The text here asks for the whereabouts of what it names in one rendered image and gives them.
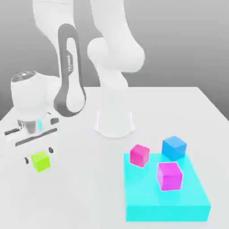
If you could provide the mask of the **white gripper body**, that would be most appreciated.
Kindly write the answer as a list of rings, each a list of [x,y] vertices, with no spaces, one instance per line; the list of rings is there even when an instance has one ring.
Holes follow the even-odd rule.
[[[51,128],[42,133],[29,135],[18,131],[6,136],[6,154],[32,154],[58,147],[58,129]]]

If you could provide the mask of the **small green cube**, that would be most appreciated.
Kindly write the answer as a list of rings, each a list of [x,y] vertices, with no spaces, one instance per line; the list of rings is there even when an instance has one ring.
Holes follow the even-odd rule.
[[[31,156],[33,167],[41,172],[50,167],[50,159],[49,156],[44,152],[38,152]]]

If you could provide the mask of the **small pink cube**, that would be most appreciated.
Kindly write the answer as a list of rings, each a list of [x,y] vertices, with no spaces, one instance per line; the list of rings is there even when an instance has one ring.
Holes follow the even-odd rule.
[[[130,151],[130,163],[143,168],[149,161],[149,153],[149,148],[139,144],[135,145]]]

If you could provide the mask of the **small purple cube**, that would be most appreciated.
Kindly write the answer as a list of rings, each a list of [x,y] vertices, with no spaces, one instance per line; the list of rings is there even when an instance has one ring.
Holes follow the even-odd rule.
[[[176,161],[157,164],[157,182],[161,191],[181,189],[183,173]]]

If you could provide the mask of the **small blue cube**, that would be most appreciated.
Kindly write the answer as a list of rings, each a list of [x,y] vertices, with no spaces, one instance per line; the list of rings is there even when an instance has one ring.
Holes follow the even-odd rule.
[[[162,155],[171,161],[177,161],[186,155],[187,143],[177,136],[171,136],[162,142]]]

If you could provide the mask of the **large cyan box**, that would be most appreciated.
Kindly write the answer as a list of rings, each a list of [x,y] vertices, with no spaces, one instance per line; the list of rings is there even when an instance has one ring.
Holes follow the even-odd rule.
[[[207,221],[211,204],[188,155],[178,160],[184,175],[181,189],[161,191],[157,165],[169,160],[152,153],[144,168],[123,156],[124,195],[127,222],[202,222]]]

